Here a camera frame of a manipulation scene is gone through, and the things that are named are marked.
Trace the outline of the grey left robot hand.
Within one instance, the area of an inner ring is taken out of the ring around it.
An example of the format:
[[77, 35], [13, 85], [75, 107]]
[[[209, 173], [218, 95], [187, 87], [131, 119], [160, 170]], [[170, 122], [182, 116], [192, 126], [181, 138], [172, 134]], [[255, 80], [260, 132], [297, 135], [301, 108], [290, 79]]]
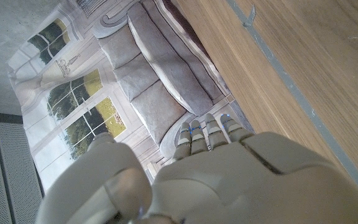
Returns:
[[37, 223], [358, 223], [358, 186], [282, 135], [229, 115], [183, 123], [172, 163], [153, 182], [109, 134], [51, 186]]

